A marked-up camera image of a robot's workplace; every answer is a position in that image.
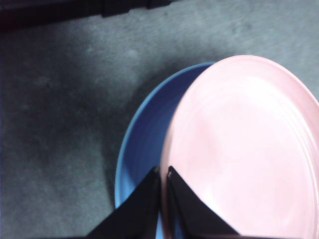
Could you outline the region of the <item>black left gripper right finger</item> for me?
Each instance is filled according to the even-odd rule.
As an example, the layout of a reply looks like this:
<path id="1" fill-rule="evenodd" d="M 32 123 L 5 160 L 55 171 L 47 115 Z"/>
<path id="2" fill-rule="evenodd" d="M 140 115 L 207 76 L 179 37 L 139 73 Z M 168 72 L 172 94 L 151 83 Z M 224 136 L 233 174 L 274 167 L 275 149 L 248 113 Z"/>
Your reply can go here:
<path id="1" fill-rule="evenodd" d="M 172 166 L 168 168 L 166 187 L 173 239 L 239 238 L 239 233 L 203 203 Z"/>

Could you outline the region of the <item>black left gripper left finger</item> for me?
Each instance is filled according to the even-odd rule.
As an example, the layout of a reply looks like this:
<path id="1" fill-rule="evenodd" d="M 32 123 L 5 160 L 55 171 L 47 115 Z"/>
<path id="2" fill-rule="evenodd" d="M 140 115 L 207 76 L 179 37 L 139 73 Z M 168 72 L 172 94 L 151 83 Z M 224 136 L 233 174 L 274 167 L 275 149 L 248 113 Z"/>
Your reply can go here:
<path id="1" fill-rule="evenodd" d="M 87 239 L 154 239 L 160 206 L 160 171 L 153 167 L 131 195 Z"/>

